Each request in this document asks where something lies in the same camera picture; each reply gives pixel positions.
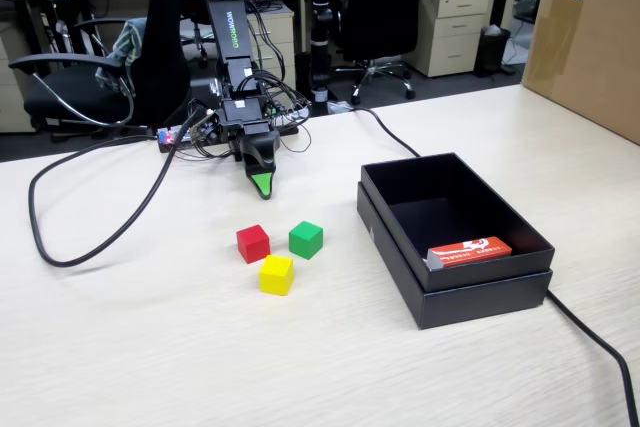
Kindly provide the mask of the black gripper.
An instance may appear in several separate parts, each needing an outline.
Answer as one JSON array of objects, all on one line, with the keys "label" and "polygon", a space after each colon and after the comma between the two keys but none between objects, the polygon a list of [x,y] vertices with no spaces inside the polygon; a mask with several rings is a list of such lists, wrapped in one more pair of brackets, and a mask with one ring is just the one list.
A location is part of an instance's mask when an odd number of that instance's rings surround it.
[{"label": "black gripper", "polygon": [[279,134],[270,130],[269,121],[263,116],[260,100],[224,100],[219,109],[219,125],[224,140],[251,135],[250,140],[240,140],[245,174],[261,198],[270,199],[276,171],[275,153],[279,148]]}]

